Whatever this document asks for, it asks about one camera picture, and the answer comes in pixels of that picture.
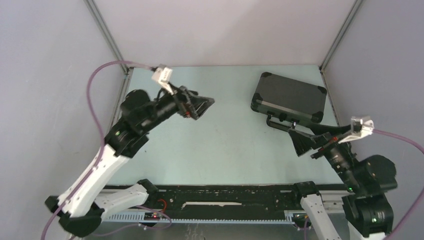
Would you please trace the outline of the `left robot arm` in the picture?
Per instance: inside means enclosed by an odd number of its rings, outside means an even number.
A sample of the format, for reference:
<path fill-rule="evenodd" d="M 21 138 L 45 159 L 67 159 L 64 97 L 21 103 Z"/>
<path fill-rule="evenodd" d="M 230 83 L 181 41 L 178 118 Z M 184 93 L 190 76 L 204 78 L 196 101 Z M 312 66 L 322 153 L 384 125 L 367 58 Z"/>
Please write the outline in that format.
<path fill-rule="evenodd" d="M 175 114 L 197 120 L 214 102 L 184 86 L 172 86 L 171 92 L 161 89 L 155 99 L 145 90 L 131 91 L 120 106 L 121 117 L 103 138 L 92 162 L 67 191 L 49 196 L 45 205 L 66 232 L 79 238 L 92 234 L 106 218 L 125 209 L 153 208 L 158 189 L 147 179 L 106 196 L 100 192 L 148 142 L 151 130 Z"/>

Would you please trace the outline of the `black poker set case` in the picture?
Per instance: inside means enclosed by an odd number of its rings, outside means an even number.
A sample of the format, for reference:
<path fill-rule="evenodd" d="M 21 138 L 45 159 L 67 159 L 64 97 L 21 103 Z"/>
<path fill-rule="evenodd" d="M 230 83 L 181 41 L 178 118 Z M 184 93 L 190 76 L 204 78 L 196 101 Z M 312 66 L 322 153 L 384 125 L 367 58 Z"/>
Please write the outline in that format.
<path fill-rule="evenodd" d="M 250 108 L 267 116 L 266 124 L 286 131 L 289 127 L 280 122 L 308 127 L 320 124 L 325 113 L 327 90 L 323 86 L 263 72 L 252 96 Z"/>

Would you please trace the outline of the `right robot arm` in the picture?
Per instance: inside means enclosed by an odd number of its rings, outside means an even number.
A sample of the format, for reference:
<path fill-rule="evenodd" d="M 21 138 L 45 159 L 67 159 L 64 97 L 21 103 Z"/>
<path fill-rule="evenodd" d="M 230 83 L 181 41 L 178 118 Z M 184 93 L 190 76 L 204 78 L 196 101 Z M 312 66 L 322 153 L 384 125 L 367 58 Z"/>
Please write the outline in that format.
<path fill-rule="evenodd" d="M 359 239 L 387 236 L 393 227 L 394 212 L 385 194 L 397 188 L 395 164 L 382 155 L 358 160 L 352 152 L 351 142 L 370 136 L 374 130 L 372 120 L 354 120 L 346 126 L 313 124 L 312 133 L 295 128 L 288 129 L 298 156 L 310 150 L 312 159 L 325 157 L 347 188 L 342 197 L 343 210 L 352 235 Z"/>

